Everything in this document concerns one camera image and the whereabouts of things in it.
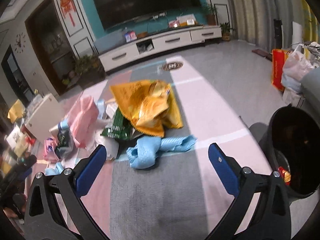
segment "green plant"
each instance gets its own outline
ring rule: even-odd
[[[212,6],[208,3],[203,3],[201,6],[202,13],[204,15],[216,15],[217,14],[217,8],[215,6]]]
[[[230,30],[233,30],[233,31],[236,30],[236,29],[234,29],[234,28],[230,28],[230,23],[229,23],[229,22],[221,23],[221,24],[220,24],[220,27],[221,27],[221,32],[222,32],[222,34],[230,33]]]
[[[78,75],[82,75],[83,73],[86,73],[89,69],[91,69],[97,60],[96,55],[84,55],[76,60],[76,68],[75,72]]]

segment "crumpled blue cloth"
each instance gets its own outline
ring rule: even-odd
[[[45,176],[59,175],[63,172],[63,170],[64,170],[64,167],[62,166],[61,162],[57,162],[54,169],[45,168],[44,174]]]
[[[159,152],[186,152],[196,143],[193,135],[180,138],[163,138],[144,136],[135,147],[127,149],[130,167],[146,169],[156,163]]]

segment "teal wall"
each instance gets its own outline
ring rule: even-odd
[[[166,29],[168,27],[168,21],[176,19],[179,15],[186,15],[186,14],[194,14],[197,21],[202,24],[206,24],[206,19],[204,15],[201,13],[201,11],[198,8],[192,8],[192,9],[185,9],[185,10],[170,10],[167,12],[166,17],[160,17],[157,20],[146,20],[141,21],[138,23],[135,22],[128,22],[126,24],[121,24],[113,28],[109,28],[107,30],[103,29],[102,23],[100,21],[97,9],[94,5],[93,0],[81,0],[84,11],[87,15],[87,18],[89,20],[89,23],[91,25],[91,28],[94,32],[94,35],[97,39],[105,36],[107,33],[127,28],[128,30],[133,30],[136,32],[136,34],[141,32],[148,31],[156,32],[159,30]],[[206,3],[206,0],[200,0],[201,3]]]

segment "pink package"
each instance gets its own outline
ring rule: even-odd
[[[66,118],[76,147],[86,147],[87,139],[93,132],[98,114],[99,110],[93,97],[80,98],[70,109]]]
[[[45,161],[56,163],[59,161],[59,158],[55,154],[54,150],[57,147],[57,142],[53,138],[48,138],[44,141],[44,151],[43,151],[43,159]]]

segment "table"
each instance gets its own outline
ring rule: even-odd
[[[113,97],[110,85],[161,79],[172,84],[184,122],[182,129],[168,130],[165,136],[197,137],[191,151],[167,153],[146,170],[130,168],[125,154],[104,164],[88,195],[81,200],[111,239],[205,239],[233,201],[209,161],[208,147],[213,142],[240,166],[248,166],[260,174],[272,172],[248,128],[225,100],[184,58],[166,59],[176,61],[183,62],[178,70],[163,71],[163,62],[144,65],[119,73],[62,102],[68,111],[79,97],[91,95],[96,102],[110,100]],[[43,158],[41,154],[38,151],[39,159]],[[80,149],[63,164],[65,168],[73,168],[88,155]],[[32,177],[45,167],[41,161],[35,164]],[[258,199],[256,193],[237,232],[248,226]],[[66,209],[61,211],[69,229],[76,232]]]

